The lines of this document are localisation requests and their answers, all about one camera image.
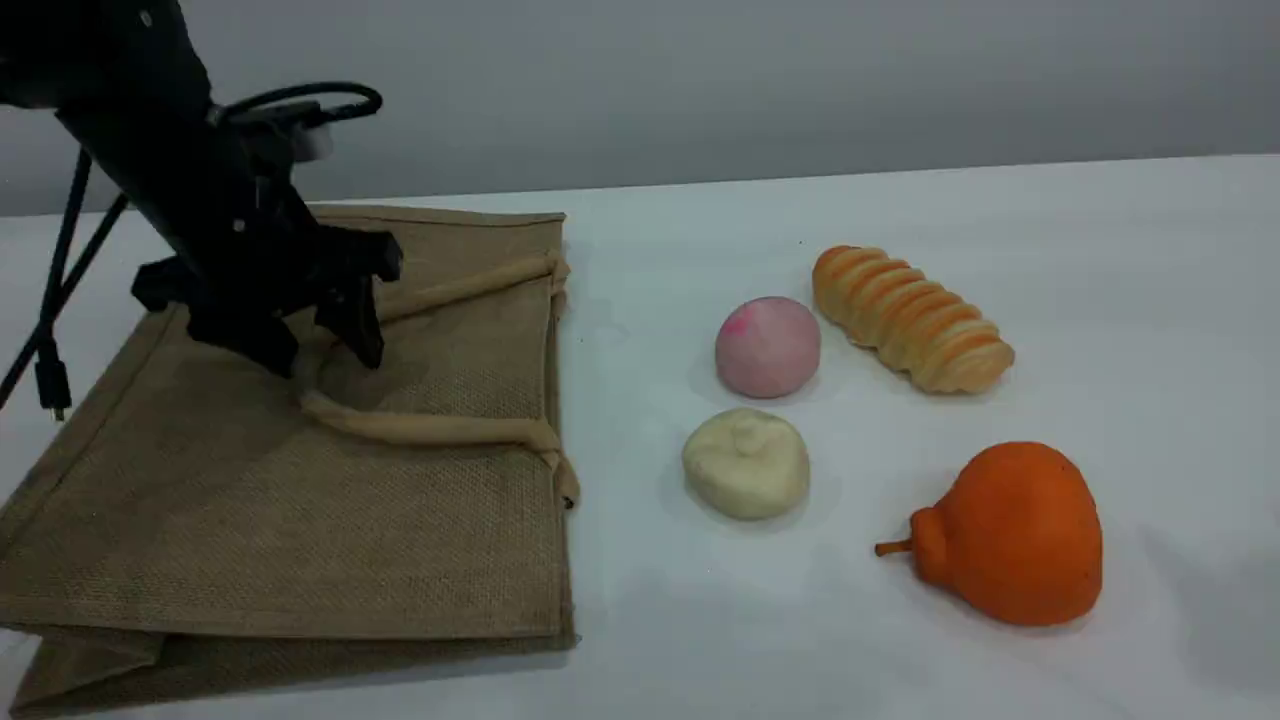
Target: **gray wall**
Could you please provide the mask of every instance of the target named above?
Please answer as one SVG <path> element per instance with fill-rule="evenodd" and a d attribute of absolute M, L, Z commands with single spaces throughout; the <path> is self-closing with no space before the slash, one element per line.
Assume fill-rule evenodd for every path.
<path fill-rule="evenodd" d="M 385 94 L 308 199 L 1280 150 L 1280 0 L 184 5 L 221 101 Z M 56 211 L 73 160 L 0 110 L 0 213 Z"/>

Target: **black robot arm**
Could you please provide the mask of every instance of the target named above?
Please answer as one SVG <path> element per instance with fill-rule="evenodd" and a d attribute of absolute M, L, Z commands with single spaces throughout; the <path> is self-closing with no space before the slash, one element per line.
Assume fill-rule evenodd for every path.
<path fill-rule="evenodd" d="M 362 100 L 298 100 L 320 92 Z M 177 1 L 44 0 L 0 9 L 0 104 L 52 109 L 173 247 L 134 279 L 147 309 L 182 302 L 191 337 L 288 375 L 297 341 L 283 318 L 315 306 L 379 365 L 372 277 L 399 277 L 399 246 L 319 224 L 289 179 L 308 135 L 375 113 L 376 92 L 315 83 L 219 108 Z"/>

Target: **burlap tote bag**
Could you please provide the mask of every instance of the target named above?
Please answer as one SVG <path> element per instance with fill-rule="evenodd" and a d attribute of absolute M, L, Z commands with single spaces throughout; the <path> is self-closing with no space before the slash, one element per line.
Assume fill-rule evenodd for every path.
<path fill-rule="evenodd" d="M 404 250 L 381 369 L 310 316 L 285 380 L 146 315 L 0 514 L 14 717 L 573 644 L 563 215 L 316 215 Z"/>

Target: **pink steamed bun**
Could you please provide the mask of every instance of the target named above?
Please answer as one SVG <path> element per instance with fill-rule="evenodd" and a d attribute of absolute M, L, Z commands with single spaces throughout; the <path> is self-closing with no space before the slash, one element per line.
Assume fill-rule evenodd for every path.
<path fill-rule="evenodd" d="M 758 297 L 730 314 L 716 336 L 716 372 L 749 397 L 790 395 L 818 372 L 818 320 L 788 297 Z"/>

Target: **spiral bread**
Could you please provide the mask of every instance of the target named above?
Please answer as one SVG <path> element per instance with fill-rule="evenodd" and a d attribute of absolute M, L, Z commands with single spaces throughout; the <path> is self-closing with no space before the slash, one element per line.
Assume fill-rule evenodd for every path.
<path fill-rule="evenodd" d="M 832 247 L 813 268 L 818 310 L 924 392 L 983 392 L 1014 364 L 1000 329 L 959 295 L 876 247 Z"/>

